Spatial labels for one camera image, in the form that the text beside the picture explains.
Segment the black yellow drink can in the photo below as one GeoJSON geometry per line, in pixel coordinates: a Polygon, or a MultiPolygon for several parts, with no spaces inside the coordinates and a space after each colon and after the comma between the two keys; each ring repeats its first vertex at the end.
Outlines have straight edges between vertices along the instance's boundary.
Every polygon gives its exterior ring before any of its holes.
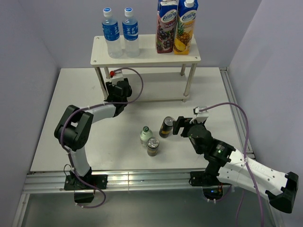
{"type": "Polygon", "coordinates": [[[160,145],[159,140],[156,137],[151,137],[147,140],[146,145],[147,145],[147,154],[151,157],[156,156],[160,145]]]}
{"type": "Polygon", "coordinates": [[[172,118],[171,116],[167,116],[164,118],[162,125],[160,127],[160,130],[159,130],[160,137],[167,138],[169,136],[169,134],[171,133],[171,131],[173,129],[174,121],[175,121],[175,119],[172,118]]]}

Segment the clear green cap bottle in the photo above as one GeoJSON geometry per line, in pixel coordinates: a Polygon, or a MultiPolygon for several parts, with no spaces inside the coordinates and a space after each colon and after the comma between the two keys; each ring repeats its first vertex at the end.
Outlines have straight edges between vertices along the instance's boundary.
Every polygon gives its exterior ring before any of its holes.
{"type": "Polygon", "coordinates": [[[140,142],[143,146],[146,147],[147,141],[153,136],[153,132],[148,126],[144,126],[140,132],[140,142]]]}

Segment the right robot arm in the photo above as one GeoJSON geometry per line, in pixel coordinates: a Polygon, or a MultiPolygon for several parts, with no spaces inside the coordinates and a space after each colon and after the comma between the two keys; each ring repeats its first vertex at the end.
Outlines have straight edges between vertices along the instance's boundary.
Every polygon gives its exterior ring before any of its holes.
{"type": "Polygon", "coordinates": [[[174,135],[189,138],[195,152],[203,155],[208,165],[203,171],[190,173],[192,186],[232,184],[258,192],[275,209],[292,213],[298,191],[299,176],[269,168],[244,154],[232,145],[212,137],[204,123],[180,116],[173,122],[174,135]]]}

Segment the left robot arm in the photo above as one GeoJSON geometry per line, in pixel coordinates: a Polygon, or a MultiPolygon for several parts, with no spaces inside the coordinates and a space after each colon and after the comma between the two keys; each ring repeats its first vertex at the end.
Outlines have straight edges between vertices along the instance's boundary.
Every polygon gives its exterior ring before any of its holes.
{"type": "Polygon", "coordinates": [[[118,116],[127,106],[132,89],[127,78],[107,82],[109,95],[102,106],[79,108],[69,105],[62,115],[54,136],[66,149],[71,163],[70,174],[66,176],[64,190],[105,189],[107,175],[93,175],[88,164],[85,144],[89,139],[93,123],[118,116]]]}

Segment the blue label water bottle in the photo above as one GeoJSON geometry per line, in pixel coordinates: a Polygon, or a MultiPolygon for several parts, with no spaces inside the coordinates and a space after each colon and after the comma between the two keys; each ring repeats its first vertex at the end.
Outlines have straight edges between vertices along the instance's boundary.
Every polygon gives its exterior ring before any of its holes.
{"type": "Polygon", "coordinates": [[[137,57],[140,54],[138,21],[134,17],[134,12],[131,7],[125,8],[124,12],[125,18],[122,22],[122,28],[126,55],[128,57],[137,57]]]}
{"type": "Polygon", "coordinates": [[[102,28],[105,41],[107,43],[107,52],[111,58],[119,58],[123,51],[120,42],[120,32],[118,21],[114,18],[111,8],[103,9],[104,19],[102,20],[102,28]]]}

